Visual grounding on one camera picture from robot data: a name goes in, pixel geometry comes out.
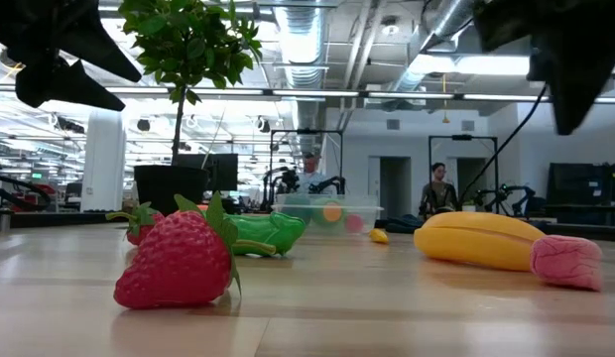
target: table surface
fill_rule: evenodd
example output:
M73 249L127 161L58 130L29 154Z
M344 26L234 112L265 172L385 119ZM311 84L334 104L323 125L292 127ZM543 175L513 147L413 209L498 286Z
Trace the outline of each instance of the table surface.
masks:
M307 236L238 258L242 299L130 311L112 298L134 252L116 227L0 235L0 356L615 356L615 243L597 294L430 261L408 235Z

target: red strawberry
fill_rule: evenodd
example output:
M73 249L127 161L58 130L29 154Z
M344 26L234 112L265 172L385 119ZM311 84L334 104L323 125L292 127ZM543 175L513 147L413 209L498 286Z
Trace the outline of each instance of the red strawberry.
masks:
M150 207L151 202L145 202L136 207L131 214L116 212L107 214L107 219L124 217L129 220L127 229L127 240L133 245L140 245L154 225L165 219L165 216Z
M219 197L211 206L208 221L198 210L181 206L180 212L158 222L116 282L114 299L129 308L150 308L203 304L223 295L233 274L238 277L232 271L232 250L227 248L231 244L217 232L235 239L236 227L223 220Z

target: small yellow object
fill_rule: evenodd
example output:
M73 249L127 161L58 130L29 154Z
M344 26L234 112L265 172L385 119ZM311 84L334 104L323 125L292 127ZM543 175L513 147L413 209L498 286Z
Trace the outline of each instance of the small yellow object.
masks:
M380 229L372 229L369 231L369 238L371 238L371 241L375 243L389 244L389 237L387 237L387 234Z
M414 243L431 258L529 272L531 247L544 236L519 219L483 212L448 212L433 216L416 230Z

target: clear plastic bin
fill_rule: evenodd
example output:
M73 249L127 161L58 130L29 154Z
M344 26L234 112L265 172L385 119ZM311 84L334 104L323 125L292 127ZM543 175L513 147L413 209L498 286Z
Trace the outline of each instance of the clear plastic bin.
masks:
M302 219L307 232L325 234L367 233L383 210L372 196L297 193L279 194L273 209Z

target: plant pot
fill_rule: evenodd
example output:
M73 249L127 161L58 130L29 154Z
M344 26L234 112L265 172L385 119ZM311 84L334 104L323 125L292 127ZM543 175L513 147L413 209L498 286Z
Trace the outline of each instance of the plant pot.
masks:
M140 203L151 202L151 207L164 215L178 210L174 195L201 204L208 186L208 171L174 166L137 166L133 170Z

